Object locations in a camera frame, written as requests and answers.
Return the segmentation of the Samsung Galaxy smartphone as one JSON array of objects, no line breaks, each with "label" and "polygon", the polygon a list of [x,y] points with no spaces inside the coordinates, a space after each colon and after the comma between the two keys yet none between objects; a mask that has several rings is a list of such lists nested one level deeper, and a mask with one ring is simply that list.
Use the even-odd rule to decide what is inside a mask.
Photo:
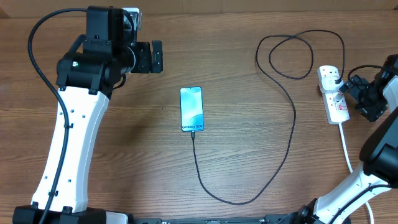
[{"label": "Samsung Galaxy smartphone", "polygon": [[181,127],[183,132],[205,129],[203,95],[200,86],[180,89]]}]

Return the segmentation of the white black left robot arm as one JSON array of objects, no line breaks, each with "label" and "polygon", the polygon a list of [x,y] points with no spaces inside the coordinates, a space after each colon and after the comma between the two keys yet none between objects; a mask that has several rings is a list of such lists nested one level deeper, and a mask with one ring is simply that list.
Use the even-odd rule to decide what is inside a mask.
[{"label": "white black left robot arm", "polygon": [[58,101],[44,173],[29,205],[14,210],[14,223],[132,223],[131,214],[88,206],[88,174],[100,122],[115,89],[130,73],[160,73],[162,43],[139,42],[136,7],[90,6],[86,32],[57,63],[49,86]]}]

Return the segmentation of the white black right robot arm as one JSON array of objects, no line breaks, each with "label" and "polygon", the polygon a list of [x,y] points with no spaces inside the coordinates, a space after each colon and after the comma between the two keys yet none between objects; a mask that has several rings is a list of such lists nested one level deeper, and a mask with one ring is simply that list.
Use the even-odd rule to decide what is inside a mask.
[{"label": "white black right robot arm", "polygon": [[386,58],[374,80],[349,72],[346,82],[333,84],[334,67],[318,69],[328,121],[347,121],[345,94],[356,101],[355,110],[368,121],[376,121],[386,110],[386,120],[361,148],[360,163],[330,193],[312,200],[279,223],[349,223],[349,216],[373,197],[397,188],[397,55]]}]

